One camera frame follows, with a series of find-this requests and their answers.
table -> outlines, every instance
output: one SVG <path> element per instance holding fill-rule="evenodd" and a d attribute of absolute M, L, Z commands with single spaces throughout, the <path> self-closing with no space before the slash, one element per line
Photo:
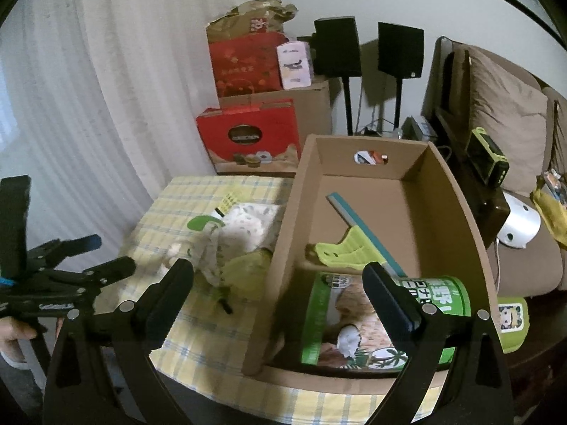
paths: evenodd
<path fill-rule="evenodd" d="M 135 274 L 108 286 L 95 301 L 96 311 L 112 311 L 124 300 L 137 300 L 150 284 L 158 282 L 158 269 L 169 246 L 191 242 L 196 234 L 187 230 L 188 219 L 210 213 L 232 187 L 248 191 L 249 201 L 283 204 L 292 183 L 257 176 L 174 178 L 125 242 L 122 252 L 136 261 Z M 163 347 L 151 354 L 156 368 L 217 403 L 282 423 L 364 423 L 383 399 L 291 389 L 243 377 L 240 370 L 257 302 L 234 300 L 231 305 L 234 313 L 226 315 L 214 290 L 197 274 Z M 429 390 L 418 418 L 433 410 L 439 393 L 439 387 Z"/>

black speaker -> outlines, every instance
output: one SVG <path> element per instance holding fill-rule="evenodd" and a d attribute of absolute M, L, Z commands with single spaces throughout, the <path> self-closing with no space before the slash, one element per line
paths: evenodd
<path fill-rule="evenodd" d="M 378 22 L 378 70 L 395 78 L 420 78 L 423 30 Z"/>
<path fill-rule="evenodd" d="M 360 43 L 354 17 L 329 17 L 315 22 L 316 63 L 329 78 L 362 76 Z"/>

box handle hole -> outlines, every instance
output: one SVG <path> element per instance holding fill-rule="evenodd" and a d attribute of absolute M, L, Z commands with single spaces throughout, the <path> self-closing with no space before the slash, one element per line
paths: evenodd
<path fill-rule="evenodd" d="M 354 162 L 357 164 L 385 165 L 388 164 L 388 155 L 374 150 L 361 150 L 354 154 Z"/>

metal bolt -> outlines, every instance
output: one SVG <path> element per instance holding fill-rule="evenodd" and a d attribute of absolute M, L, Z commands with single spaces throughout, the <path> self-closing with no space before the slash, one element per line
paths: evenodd
<path fill-rule="evenodd" d="M 483 319 L 484 321 L 488 321 L 488 319 L 490 318 L 490 313 L 486 310 L 479 310 L 478 312 L 476 312 L 476 314 L 480 319 Z"/>
<path fill-rule="evenodd" d="M 428 315 L 434 315 L 437 312 L 437 307 L 433 304 L 423 304 L 421 309 Z"/>
<path fill-rule="evenodd" d="M 120 304 L 120 306 L 118 307 L 118 309 L 120 309 L 121 312 L 123 313 L 127 313 L 127 312 L 131 312 L 134 309 L 135 303 L 131 300 L 125 300 L 124 302 L 122 302 Z"/>
<path fill-rule="evenodd" d="M 69 319 L 77 319 L 80 315 L 80 311 L 77 308 L 74 308 L 73 310 L 69 310 L 69 312 L 67 312 L 67 318 Z"/>

beige pillow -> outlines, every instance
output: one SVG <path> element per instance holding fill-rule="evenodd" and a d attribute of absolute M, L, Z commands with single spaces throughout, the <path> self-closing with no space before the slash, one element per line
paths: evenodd
<path fill-rule="evenodd" d="M 547 97 L 477 49 L 471 59 L 471 129 L 483 127 L 510 162 L 502 187 L 528 197 L 545 153 Z"/>

